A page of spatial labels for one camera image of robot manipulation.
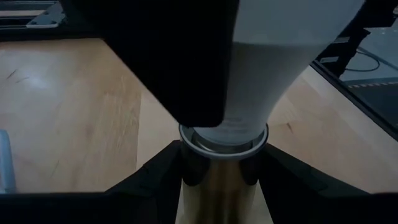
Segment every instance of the gold cylinder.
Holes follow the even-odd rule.
[[[258,162],[253,155],[261,150],[260,146],[264,145],[265,141],[253,141],[242,146],[212,146],[188,128],[180,128],[180,131],[185,131],[182,135],[188,133],[184,138],[182,136],[183,202],[186,222],[245,223],[257,184]]]

